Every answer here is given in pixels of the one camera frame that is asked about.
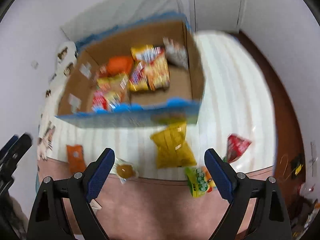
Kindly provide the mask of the fruit candy green packet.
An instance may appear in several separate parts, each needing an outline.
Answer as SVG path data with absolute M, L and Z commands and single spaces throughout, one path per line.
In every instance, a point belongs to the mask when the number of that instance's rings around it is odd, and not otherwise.
M 186 167 L 184 173 L 193 198 L 202 197 L 216 188 L 212 176 L 205 166 Z

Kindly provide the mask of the white door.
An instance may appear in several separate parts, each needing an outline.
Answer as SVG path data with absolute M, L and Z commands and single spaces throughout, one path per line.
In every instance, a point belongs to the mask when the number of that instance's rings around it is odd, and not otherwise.
M 195 31 L 237 33 L 245 0 L 189 0 L 190 22 Z

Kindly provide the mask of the yellow pastry snack bag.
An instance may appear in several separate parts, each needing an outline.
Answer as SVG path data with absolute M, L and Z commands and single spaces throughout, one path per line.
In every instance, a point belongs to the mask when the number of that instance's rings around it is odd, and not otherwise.
M 120 96 L 121 102 L 127 100 L 127 83 L 129 76 L 125 73 L 97 79 L 97 87 L 104 95 L 114 92 Z

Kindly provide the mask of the bear print pillow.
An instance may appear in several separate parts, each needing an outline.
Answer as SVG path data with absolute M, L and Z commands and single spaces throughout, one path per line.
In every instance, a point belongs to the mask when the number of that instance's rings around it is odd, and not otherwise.
M 56 51 L 56 67 L 49 79 L 49 87 L 45 92 L 44 107 L 39 123 L 37 143 L 37 159 L 47 160 L 52 153 L 53 136 L 56 131 L 57 110 L 65 90 L 66 83 L 77 63 L 78 52 L 72 41 L 62 43 Z

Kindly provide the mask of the yellow cheese noodle packet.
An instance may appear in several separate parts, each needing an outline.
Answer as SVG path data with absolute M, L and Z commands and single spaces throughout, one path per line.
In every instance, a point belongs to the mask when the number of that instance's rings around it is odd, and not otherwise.
M 131 92 L 156 91 L 170 87 L 170 73 L 163 47 L 147 44 L 132 47 L 131 54 L 135 62 L 129 79 Z

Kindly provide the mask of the pink striped cat blanket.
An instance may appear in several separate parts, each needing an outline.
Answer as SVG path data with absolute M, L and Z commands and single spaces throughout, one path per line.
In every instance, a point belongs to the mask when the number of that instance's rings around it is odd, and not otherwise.
M 253 178 L 271 173 L 277 132 L 260 51 L 244 34 L 202 32 L 196 42 L 206 81 L 195 125 L 180 113 L 157 115 L 155 127 L 78 128 L 52 121 L 53 150 L 38 162 L 39 179 L 71 176 L 68 145 L 83 148 L 86 164 L 112 148 L 117 163 L 138 172 L 124 182 L 112 173 L 98 196 L 97 218 L 111 239 L 208 239 L 228 203 L 216 189 L 193 197 L 188 182 L 204 167 L 205 151 L 225 157 L 231 139 L 243 150 L 231 164 L 235 171 Z

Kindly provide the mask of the grey white pillow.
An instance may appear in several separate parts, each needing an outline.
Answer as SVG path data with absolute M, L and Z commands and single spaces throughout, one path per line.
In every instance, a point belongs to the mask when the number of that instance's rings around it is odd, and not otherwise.
M 181 0 L 104 0 L 61 26 L 72 41 L 166 13 L 184 15 Z

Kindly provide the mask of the red sachet packet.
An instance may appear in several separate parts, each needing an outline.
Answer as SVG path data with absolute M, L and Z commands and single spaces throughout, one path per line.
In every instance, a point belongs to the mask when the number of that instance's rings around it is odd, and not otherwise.
M 110 110 L 107 100 L 107 92 L 103 90 L 96 90 L 93 93 L 92 110 L 94 112 Z

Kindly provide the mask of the clear jelly cup packet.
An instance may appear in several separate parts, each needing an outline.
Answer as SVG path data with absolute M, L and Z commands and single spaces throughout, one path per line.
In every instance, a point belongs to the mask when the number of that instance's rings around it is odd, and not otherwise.
M 130 179 L 138 178 L 139 173 L 134 165 L 128 161 L 116 158 L 111 173 L 115 174 L 122 184 L 125 184 Z

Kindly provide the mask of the puffy orange snack packet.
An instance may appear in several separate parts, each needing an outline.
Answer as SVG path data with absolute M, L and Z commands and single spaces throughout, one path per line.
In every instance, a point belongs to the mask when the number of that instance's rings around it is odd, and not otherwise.
M 114 56 L 109 59 L 106 66 L 107 74 L 110 76 L 121 73 L 130 74 L 133 67 L 133 58 L 131 56 Z

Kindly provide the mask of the red triangular snack packet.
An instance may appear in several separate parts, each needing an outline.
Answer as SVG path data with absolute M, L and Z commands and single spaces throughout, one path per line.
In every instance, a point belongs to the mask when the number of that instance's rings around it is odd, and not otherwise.
M 251 141 L 237 134 L 230 134 L 227 139 L 227 152 L 223 158 L 226 163 L 237 161 L 251 145 Z

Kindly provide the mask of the white printed snack packet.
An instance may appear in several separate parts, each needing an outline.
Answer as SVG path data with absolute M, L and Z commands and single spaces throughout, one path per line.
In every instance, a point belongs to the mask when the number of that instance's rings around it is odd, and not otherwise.
M 164 37 L 165 57 L 173 65 L 185 70 L 189 69 L 188 54 L 186 48 L 171 38 Z

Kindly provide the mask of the cardboard milk box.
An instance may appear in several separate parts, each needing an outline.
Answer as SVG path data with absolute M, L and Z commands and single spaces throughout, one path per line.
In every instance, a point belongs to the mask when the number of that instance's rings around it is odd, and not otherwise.
M 80 48 L 57 118 L 81 128 L 197 123 L 205 78 L 186 20 L 159 16 Z

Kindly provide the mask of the white wafer packet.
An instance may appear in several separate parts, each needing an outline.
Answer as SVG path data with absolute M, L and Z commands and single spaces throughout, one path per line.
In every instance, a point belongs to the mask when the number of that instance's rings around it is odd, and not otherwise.
M 91 200 L 90 206 L 94 212 L 102 209 L 102 206 L 95 199 Z

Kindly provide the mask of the yellow black floor device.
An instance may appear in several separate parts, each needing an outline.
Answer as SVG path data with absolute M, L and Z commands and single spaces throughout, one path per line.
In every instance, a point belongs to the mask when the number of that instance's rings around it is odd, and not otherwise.
M 291 165 L 291 179 L 294 180 L 302 171 L 304 166 L 304 155 L 300 153 L 290 163 Z

